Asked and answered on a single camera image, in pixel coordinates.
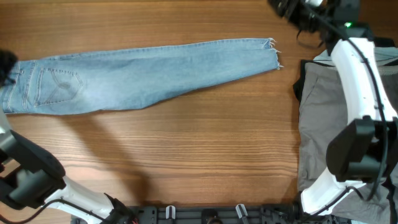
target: back pocket stitching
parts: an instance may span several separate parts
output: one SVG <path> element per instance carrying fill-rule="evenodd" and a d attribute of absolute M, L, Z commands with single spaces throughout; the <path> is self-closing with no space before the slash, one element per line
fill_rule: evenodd
<path fill-rule="evenodd" d="M 79 74 L 77 72 L 69 72 L 69 71 L 66 71 L 66 70 L 58 70 L 58 69 L 53 69 L 53 68 L 47 68 L 47 70 L 50 71 L 50 72 L 57 71 L 57 72 L 68 72 L 68 73 L 74 74 L 78 84 L 80 85 L 80 87 L 70 99 L 61 100 L 61 101 L 51 101 L 51 102 L 48 102 L 48 103 L 39 104 L 39 98 L 40 98 L 40 94 L 41 94 L 40 87 L 42 85 L 42 79 L 43 79 L 44 70 L 45 70 L 45 68 L 42 68 L 41 71 L 40 71 L 40 75 L 39 75 L 39 83 L 37 85 L 37 96 L 36 96 L 35 103 L 34 103 L 35 107 L 44 106 L 44 105 L 51 105 L 51 104 L 55 104 L 55 103 L 62 103 L 62 102 L 66 102 L 66 101 L 71 101 L 71 100 L 75 99 L 77 94 L 81 91 L 81 89 L 83 87 L 83 82 L 81 81 L 80 76 L 79 76 Z"/>
<path fill-rule="evenodd" d="M 22 107 L 24 110 L 27 110 L 27 98 L 29 94 L 29 88 L 30 88 L 30 80 L 32 78 L 32 74 L 36 68 L 36 60 L 33 61 L 32 68 L 30 68 L 29 76 L 27 77 L 27 82 L 26 82 L 26 88 L 24 92 L 24 96 L 22 97 Z"/>
<path fill-rule="evenodd" d="M 11 98 L 12 98 L 12 94 L 14 93 L 15 87 L 17 86 L 17 83 L 18 83 L 18 81 L 19 81 L 19 75 L 21 75 L 21 73 L 17 73 L 17 75 L 16 75 L 16 77 L 15 77 L 15 84 L 13 84 L 12 90 L 11 90 L 11 92 L 10 92 L 10 95 L 8 96 L 8 100 L 7 100 L 7 109 L 8 109 L 9 111 L 11 111 L 11 109 L 10 109 L 10 101 L 11 101 Z"/>

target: jeans seam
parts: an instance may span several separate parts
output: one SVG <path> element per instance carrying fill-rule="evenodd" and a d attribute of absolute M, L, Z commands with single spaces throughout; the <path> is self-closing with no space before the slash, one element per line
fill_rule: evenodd
<path fill-rule="evenodd" d="M 40 97 L 40 86 L 42 84 L 43 73 L 44 73 L 44 68 L 41 68 L 40 73 L 39 73 L 39 78 L 37 79 L 37 89 L 36 89 L 36 97 L 35 97 L 34 107 L 36 107 L 36 103 L 38 102 L 39 97 Z"/>
<path fill-rule="evenodd" d="M 20 73 L 20 74 L 24 73 L 24 71 L 21 70 L 21 62 L 20 61 L 17 62 L 16 66 L 17 66 L 17 68 L 11 69 L 11 71 L 10 71 L 11 73 Z"/>
<path fill-rule="evenodd" d="M 26 85 L 25 93 L 24 93 L 24 96 L 22 97 L 22 99 L 23 99 L 22 107 L 24 110 L 27 110 L 27 95 L 28 95 L 29 88 L 30 88 L 30 80 L 32 78 L 32 74 L 33 74 L 33 71 L 35 70 L 35 68 L 36 68 L 36 60 L 33 61 L 32 68 L 30 69 L 30 72 L 29 72 L 29 77 L 27 77 L 27 85 Z"/>
<path fill-rule="evenodd" d="M 148 51 L 148 50 L 161 50 L 164 48 L 173 48 L 173 49 L 180 49 L 180 48 L 185 48 L 185 47 L 198 47 L 201 45 L 209 45 L 209 44 L 219 44 L 221 42 L 249 42 L 249 41 L 258 41 L 260 39 L 227 39 L 227 40 L 214 40 L 214 41 L 208 41 L 208 42 L 202 42 L 202 43 L 194 43 L 194 44 L 183 44 L 183 45 L 171 45 L 171 46 L 160 46 L 160 47 L 144 47 L 144 48 L 138 48 L 138 49 L 129 49 L 129 50 L 112 50 L 113 52 L 104 52 L 100 54 L 93 53 L 91 55 L 77 55 L 76 57 L 70 57 L 70 58 L 92 58 L 92 57 L 101 57 L 101 56 L 107 56 L 107 55 L 117 55 L 117 54 L 128 54 L 131 52 L 140 52 L 140 51 Z"/>
<path fill-rule="evenodd" d="M 20 73 L 17 73 L 17 76 L 15 77 L 15 84 L 14 84 L 14 86 L 12 87 L 12 90 L 11 90 L 11 92 L 10 92 L 10 96 L 8 97 L 8 100 L 7 100 L 7 109 L 8 109 L 9 111 L 11 111 L 11 109 L 10 109 L 10 101 L 11 101 L 11 98 L 12 98 L 12 94 L 14 93 L 14 90 L 15 90 L 15 88 L 16 88 L 16 86 L 17 86 L 19 75 L 20 75 Z"/>

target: wooden table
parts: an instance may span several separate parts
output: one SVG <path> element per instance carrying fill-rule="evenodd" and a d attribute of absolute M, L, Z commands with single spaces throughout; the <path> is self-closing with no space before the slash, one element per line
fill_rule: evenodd
<path fill-rule="evenodd" d="M 281 70 L 194 91 L 135 111 L 10 115 L 14 129 L 53 153 L 73 180 L 126 205 L 260 205 L 296 194 L 299 60 L 322 49 L 266 0 L 2 0 L 0 48 L 21 60 L 92 50 L 273 37 Z M 398 39 L 397 1 L 363 1 L 376 35 Z M 303 35 L 315 43 L 318 34 Z M 32 209 L 0 212 L 12 220 Z M 32 223 L 68 223 L 44 211 Z"/>

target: gray fabric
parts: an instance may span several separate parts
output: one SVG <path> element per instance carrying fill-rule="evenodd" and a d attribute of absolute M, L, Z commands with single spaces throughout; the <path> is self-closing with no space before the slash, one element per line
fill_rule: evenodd
<path fill-rule="evenodd" d="M 300 104 L 299 131 L 301 135 L 298 189 L 304 190 L 326 168 L 326 149 L 329 142 L 344 129 L 347 110 L 340 77 L 335 67 L 314 63 L 305 65 L 306 76 Z M 398 67 L 379 67 L 387 95 L 398 109 Z M 398 169 L 392 174 L 398 185 Z M 371 185 L 360 188 L 368 195 Z M 370 202 L 363 202 L 356 194 L 349 194 L 334 209 L 333 214 L 366 223 L 389 223 L 387 189 L 380 187 Z M 398 194 L 394 198 L 398 203 Z"/>
<path fill-rule="evenodd" d="M 391 58 L 398 57 L 398 50 L 395 47 L 375 47 L 374 56 L 377 61 L 389 60 Z M 331 58 L 328 56 L 328 52 L 324 50 L 320 55 L 316 56 L 313 60 L 315 61 L 330 61 Z"/>

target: black mount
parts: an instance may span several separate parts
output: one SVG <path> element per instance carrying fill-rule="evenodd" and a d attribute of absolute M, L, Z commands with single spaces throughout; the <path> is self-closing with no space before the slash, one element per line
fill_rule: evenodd
<path fill-rule="evenodd" d="M 383 177 L 389 177 L 398 162 L 398 119 L 387 122 L 388 157 Z M 326 164 L 337 181 L 362 180 L 372 183 L 379 172 L 382 123 L 369 116 L 355 119 L 329 143 Z"/>
<path fill-rule="evenodd" d="M 320 32 L 321 40 L 326 44 L 330 55 L 336 43 L 341 39 L 329 28 L 312 16 L 302 5 L 301 0 L 268 0 L 280 17 L 285 17 L 300 31 Z M 360 0 L 328 0 L 326 6 L 311 7 L 324 20 L 333 24 L 347 37 L 364 37 L 373 41 L 374 36 L 366 23 L 358 22 Z"/>
<path fill-rule="evenodd" d="M 138 219 L 136 217 L 136 213 L 125 206 L 122 202 L 120 202 L 116 198 L 112 198 L 111 196 L 105 194 L 113 205 L 113 210 L 106 217 L 106 221 L 101 222 L 101 224 L 134 224 L 138 223 Z"/>
<path fill-rule="evenodd" d="M 278 213 L 278 215 L 286 220 L 287 223 L 330 223 L 328 222 L 328 220 L 330 221 L 330 217 L 336 219 L 331 215 L 311 217 L 311 215 L 305 213 L 301 203 L 301 192 L 296 195 L 292 203 L 266 204 L 264 205 L 264 208 L 274 213 Z"/>

